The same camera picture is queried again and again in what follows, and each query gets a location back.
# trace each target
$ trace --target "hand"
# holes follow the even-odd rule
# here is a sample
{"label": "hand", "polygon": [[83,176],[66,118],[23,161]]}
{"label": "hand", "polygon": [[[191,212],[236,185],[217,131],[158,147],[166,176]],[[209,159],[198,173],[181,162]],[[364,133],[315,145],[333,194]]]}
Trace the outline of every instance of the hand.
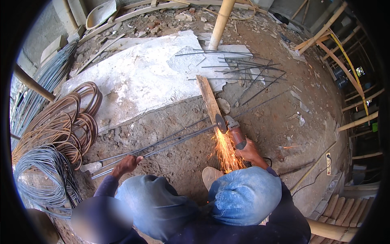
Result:
{"label": "hand", "polygon": [[142,156],[127,155],[114,167],[111,175],[119,180],[122,175],[133,172],[138,163],[143,159],[144,157]]}
{"label": "hand", "polygon": [[244,149],[237,149],[234,154],[236,156],[242,157],[244,160],[251,162],[254,166],[259,166],[263,169],[267,169],[268,164],[260,156],[259,151],[257,150],[253,141],[246,137],[246,145]]}

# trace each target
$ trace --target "rusty wire coil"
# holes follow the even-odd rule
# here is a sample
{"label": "rusty wire coil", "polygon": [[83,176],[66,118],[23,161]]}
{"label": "rusty wire coil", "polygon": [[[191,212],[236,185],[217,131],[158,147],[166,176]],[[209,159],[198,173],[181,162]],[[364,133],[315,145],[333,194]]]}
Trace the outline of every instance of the rusty wire coil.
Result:
{"label": "rusty wire coil", "polygon": [[[84,98],[90,100],[82,107]],[[71,164],[79,161],[75,168],[78,170],[82,165],[82,156],[98,136],[98,125],[93,117],[98,112],[102,98],[95,83],[85,82],[49,105],[26,128],[12,152],[12,164],[15,165],[32,148],[51,143]]]}

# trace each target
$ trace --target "shoe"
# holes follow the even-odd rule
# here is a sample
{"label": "shoe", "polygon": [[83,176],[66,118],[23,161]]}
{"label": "shoe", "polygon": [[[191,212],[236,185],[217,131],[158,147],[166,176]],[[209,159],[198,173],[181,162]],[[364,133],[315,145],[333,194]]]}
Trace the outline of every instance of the shoe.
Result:
{"label": "shoe", "polygon": [[223,176],[224,173],[217,170],[213,167],[206,167],[202,172],[203,183],[207,188],[207,191],[210,191],[211,185],[214,181],[216,181],[219,177]]}

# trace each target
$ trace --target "power strip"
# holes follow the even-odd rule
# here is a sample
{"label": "power strip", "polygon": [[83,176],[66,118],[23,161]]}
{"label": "power strip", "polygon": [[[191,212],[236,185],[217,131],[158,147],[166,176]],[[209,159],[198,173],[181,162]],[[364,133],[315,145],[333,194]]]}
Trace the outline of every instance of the power strip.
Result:
{"label": "power strip", "polygon": [[331,175],[331,165],[332,165],[332,159],[330,158],[330,153],[326,153],[326,175]]}

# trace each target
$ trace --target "cutting disc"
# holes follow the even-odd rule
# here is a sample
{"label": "cutting disc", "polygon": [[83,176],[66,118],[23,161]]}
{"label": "cutting disc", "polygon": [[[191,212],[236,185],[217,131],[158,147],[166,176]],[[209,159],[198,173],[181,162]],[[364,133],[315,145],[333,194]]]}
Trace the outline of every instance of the cutting disc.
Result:
{"label": "cutting disc", "polygon": [[222,134],[225,134],[227,131],[225,120],[222,118],[220,114],[215,115],[215,121],[217,123],[218,129],[221,131]]}

